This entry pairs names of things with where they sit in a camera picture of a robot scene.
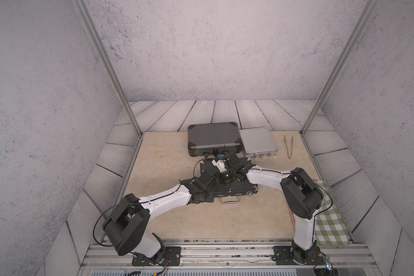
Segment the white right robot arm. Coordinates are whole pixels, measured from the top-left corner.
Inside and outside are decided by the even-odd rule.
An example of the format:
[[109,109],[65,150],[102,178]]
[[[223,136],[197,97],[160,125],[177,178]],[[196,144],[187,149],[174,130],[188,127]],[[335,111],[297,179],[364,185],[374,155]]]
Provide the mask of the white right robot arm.
[[316,216],[324,196],[304,169],[266,169],[251,163],[248,159],[239,159],[236,154],[216,157],[209,163],[227,180],[244,179],[251,184],[282,191],[295,220],[292,245],[302,251],[308,251],[315,245]]

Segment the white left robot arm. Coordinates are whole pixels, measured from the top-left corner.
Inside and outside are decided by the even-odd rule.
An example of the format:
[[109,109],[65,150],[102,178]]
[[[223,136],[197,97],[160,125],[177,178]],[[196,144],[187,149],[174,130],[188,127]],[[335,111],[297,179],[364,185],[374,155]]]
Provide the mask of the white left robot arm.
[[148,222],[178,207],[206,201],[212,194],[212,186],[218,184],[221,170],[207,162],[199,177],[184,179],[164,192],[137,198],[126,195],[114,207],[102,229],[119,256],[138,253],[155,258],[164,251],[157,236],[145,234]]

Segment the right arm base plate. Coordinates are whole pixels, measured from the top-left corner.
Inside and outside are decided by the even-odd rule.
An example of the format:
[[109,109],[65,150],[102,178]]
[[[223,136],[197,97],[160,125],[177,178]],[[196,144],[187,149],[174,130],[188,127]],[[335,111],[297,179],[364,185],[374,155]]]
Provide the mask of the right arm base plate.
[[304,250],[300,247],[275,246],[271,260],[276,265],[325,265],[327,260],[318,246]]

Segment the black poker case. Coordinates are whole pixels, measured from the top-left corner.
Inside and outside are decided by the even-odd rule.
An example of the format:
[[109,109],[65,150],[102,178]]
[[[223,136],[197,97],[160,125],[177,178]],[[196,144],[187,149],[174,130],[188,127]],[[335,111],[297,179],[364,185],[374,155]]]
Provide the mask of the black poker case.
[[[200,163],[200,174],[201,174],[201,165],[204,162],[212,162],[214,158],[209,158],[201,161]],[[231,183],[219,183],[218,186],[214,188],[214,198],[228,197],[228,196],[246,196],[256,193],[258,187],[256,184],[251,184],[248,179],[243,182],[231,182]]]
[[243,141],[235,122],[193,124],[187,128],[190,156],[240,153]]

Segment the small silver poker case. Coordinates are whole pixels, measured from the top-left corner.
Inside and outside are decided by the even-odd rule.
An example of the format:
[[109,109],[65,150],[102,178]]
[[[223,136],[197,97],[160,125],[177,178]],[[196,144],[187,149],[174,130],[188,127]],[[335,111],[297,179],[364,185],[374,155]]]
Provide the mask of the small silver poker case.
[[264,156],[277,155],[278,147],[268,127],[241,129],[239,132],[246,158],[262,158]]

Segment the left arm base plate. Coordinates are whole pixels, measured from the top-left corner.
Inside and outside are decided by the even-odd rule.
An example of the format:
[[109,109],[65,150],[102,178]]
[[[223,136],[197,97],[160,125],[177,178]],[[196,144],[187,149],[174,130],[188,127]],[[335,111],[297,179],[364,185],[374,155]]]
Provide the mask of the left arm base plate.
[[132,266],[179,266],[181,260],[181,247],[161,248],[154,256],[133,253]]

